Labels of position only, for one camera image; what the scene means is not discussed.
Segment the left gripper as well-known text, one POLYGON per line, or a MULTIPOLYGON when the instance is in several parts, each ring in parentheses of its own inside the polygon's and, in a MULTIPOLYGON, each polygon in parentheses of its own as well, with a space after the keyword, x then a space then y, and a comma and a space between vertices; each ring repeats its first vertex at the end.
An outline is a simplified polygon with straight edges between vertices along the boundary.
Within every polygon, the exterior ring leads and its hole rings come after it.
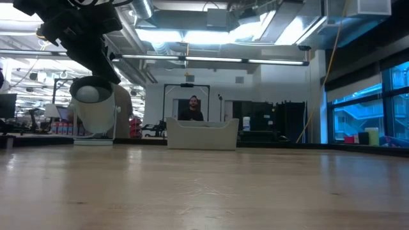
POLYGON ((66 54, 92 72, 94 76, 121 82, 113 60, 115 53, 110 46, 103 49, 85 46, 96 43, 103 35, 123 29, 114 3, 63 3, 61 4, 61 34, 59 40, 66 54))

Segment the white plastic bin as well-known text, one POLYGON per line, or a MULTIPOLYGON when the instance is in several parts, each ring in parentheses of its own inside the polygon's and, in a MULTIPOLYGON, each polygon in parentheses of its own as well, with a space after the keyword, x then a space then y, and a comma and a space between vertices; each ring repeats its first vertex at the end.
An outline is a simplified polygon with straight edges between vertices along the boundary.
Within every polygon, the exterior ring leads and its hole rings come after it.
POLYGON ((179 121, 166 118, 167 147, 185 150, 236 149, 239 119, 227 122, 179 121))

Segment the person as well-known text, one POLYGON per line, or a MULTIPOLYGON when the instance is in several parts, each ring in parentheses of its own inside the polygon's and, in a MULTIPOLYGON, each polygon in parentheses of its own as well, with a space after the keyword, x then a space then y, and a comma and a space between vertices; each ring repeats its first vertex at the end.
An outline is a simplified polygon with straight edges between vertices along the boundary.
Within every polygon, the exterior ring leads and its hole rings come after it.
POLYGON ((198 107, 198 98, 196 95, 192 95, 189 100, 189 108, 185 109, 178 116, 178 120, 181 121, 204 121, 203 113, 198 107))
POLYGON ((121 108, 116 119, 116 138, 128 139, 130 137, 129 119, 133 116, 132 101, 129 92, 122 86, 113 84, 116 106, 121 108))

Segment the white cylindrical lamp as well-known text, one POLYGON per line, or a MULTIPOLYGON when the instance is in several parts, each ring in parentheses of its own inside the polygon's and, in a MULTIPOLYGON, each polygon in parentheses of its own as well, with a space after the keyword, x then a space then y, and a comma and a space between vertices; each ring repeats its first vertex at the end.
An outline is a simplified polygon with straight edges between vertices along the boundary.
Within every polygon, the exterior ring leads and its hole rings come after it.
POLYGON ((70 86, 73 106, 73 143, 78 146, 111 146, 116 135, 117 115, 112 84, 97 76, 85 76, 70 86))

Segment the open laptop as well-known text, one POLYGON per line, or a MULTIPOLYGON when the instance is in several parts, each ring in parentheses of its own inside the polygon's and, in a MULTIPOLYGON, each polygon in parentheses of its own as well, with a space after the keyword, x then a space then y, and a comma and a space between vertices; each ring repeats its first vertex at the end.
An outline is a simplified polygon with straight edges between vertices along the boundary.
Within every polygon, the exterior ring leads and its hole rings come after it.
POLYGON ((67 121, 68 120, 68 109, 63 106, 49 103, 45 105, 44 115, 46 118, 58 118, 60 121, 67 121))

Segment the red blue bottle pack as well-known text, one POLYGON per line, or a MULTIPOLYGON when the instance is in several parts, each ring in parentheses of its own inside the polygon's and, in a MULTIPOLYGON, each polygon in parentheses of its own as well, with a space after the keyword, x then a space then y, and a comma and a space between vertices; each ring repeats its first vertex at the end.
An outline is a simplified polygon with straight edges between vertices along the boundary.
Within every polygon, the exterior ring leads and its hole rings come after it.
POLYGON ((85 136, 86 131, 82 124, 74 127, 73 123, 53 122, 51 124, 51 133, 57 135, 85 136))

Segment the red stacked items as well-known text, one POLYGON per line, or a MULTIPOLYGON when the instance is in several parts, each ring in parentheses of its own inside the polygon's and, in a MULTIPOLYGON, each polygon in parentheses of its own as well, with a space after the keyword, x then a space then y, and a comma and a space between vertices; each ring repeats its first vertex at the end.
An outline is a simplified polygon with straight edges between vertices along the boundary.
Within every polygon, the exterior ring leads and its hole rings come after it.
POLYGON ((140 117, 134 117, 129 121, 130 125, 130 138, 131 139, 141 139, 143 136, 142 133, 142 127, 141 127, 142 121, 140 117))

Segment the black computer monitor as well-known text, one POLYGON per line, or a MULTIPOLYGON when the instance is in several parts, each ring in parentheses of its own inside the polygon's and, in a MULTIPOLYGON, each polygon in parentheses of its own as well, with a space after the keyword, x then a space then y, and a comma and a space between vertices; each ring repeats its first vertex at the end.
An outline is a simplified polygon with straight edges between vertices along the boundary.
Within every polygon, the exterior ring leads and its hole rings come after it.
POLYGON ((15 117, 17 94, 0 94, 0 118, 15 117))

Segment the long ceiling light strip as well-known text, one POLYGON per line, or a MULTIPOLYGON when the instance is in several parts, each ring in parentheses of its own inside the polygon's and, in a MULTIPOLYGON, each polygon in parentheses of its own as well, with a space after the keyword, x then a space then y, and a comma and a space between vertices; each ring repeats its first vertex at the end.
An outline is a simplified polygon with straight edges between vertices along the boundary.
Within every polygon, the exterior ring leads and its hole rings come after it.
POLYGON ((245 59, 232 57, 202 57, 202 56, 162 56, 147 54, 117 54, 113 61, 120 59, 141 59, 154 61, 202 61, 202 62, 220 62, 220 63, 241 63, 255 65, 285 65, 285 66, 308 66, 308 61, 292 61, 280 59, 245 59))

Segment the grey ceiling unit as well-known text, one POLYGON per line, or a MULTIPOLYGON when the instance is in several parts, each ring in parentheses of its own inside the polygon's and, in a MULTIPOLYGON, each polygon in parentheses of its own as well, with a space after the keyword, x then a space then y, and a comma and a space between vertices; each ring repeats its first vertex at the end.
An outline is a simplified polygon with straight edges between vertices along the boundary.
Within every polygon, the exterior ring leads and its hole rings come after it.
POLYGON ((227 28, 229 13, 225 9, 208 8, 207 9, 207 27, 227 28))

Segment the black cabinet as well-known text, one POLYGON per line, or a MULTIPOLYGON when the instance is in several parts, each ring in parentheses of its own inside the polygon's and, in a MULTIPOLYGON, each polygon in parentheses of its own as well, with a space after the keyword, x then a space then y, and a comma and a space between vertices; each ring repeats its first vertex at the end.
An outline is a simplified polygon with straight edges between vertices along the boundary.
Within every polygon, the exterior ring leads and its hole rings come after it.
POLYGON ((305 102, 268 103, 234 101, 233 117, 239 119, 242 142, 296 142, 306 123, 305 102), (251 130, 243 131, 243 117, 251 117, 251 130))

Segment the blue tinted window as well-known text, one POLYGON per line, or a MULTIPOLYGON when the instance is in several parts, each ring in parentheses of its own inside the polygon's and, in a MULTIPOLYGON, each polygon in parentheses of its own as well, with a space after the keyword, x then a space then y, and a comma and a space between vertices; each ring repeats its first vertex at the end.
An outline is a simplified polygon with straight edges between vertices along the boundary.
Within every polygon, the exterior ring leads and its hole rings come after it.
POLYGON ((409 139, 409 61, 359 80, 327 85, 328 139, 358 138, 365 128, 409 139))

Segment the white ceiling unit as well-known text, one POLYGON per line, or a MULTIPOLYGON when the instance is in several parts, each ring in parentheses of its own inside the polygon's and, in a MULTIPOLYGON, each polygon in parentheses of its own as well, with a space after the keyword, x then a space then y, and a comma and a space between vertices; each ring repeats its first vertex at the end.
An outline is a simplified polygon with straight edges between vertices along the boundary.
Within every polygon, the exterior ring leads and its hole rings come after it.
POLYGON ((348 17, 390 16, 391 0, 350 0, 346 15, 348 17))

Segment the pale green container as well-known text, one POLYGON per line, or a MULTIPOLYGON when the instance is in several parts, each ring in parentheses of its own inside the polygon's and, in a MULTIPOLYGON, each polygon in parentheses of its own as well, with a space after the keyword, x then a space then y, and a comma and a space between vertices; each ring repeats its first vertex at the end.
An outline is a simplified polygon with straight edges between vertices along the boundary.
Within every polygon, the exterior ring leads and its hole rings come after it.
POLYGON ((379 129, 377 127, 365 128, 365 132, 368 133, 369 145, 378 146, 380 142, 379 129))

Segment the blue cloth bundle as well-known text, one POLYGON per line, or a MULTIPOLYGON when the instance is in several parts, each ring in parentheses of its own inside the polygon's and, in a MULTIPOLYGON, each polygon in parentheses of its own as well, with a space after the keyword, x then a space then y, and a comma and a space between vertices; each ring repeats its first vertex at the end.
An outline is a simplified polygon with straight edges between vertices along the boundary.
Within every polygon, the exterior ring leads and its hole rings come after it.
POLYGON ((380 137, 380 146, 392 148, 409 148, 409 139, 382 136, 380 137))

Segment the black metal gantry frame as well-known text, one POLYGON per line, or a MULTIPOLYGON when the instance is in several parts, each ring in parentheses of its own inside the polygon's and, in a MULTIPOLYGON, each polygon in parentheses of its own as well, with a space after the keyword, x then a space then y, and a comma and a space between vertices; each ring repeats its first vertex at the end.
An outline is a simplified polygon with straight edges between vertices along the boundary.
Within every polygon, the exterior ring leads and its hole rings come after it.
POLYGON ((60 113, 58 111, 59 106, 56 105, 57 90, 59 90, 62 86, 64 86, 65 83, 73 82, 73 81, 76 81, 76 80, 77 80, 76 78, 72 78, 72 79, 55 78, 54 79, 53 92, 52 92, 52 105, 55 107, 55 109, 57 111, 57 116, 52 117, 52 119, 50 120, 50 130, 51 130, 52 134, 61 135, 61 133, 59 132, 59 124, 62 121, 62 118, 61 118, 60 113))
POLYGON ((166 106, 166 87, 168 86, 178 86, 181 88, 201 88, 205 87, 207 88, 207 121, 209 121, 209 114, 210 114, 210 91, 211 91, 211 86, 210 85, 205 85, 205 84, 191 84, 191 83, 181 83, 181 84, 164 84, 163 86, 163 97, 162 97, 162 121, 165 119, 165 106, 166 106))

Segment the silver round air duct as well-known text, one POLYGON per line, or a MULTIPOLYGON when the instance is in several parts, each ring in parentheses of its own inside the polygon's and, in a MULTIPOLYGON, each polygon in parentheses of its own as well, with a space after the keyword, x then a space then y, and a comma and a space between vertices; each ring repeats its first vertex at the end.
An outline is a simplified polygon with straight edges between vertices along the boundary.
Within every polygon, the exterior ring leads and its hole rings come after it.
POLYGON ((149 19, 154 14, 154 7, 151 0, 132 0, 131 5, 138 19, 149 19))

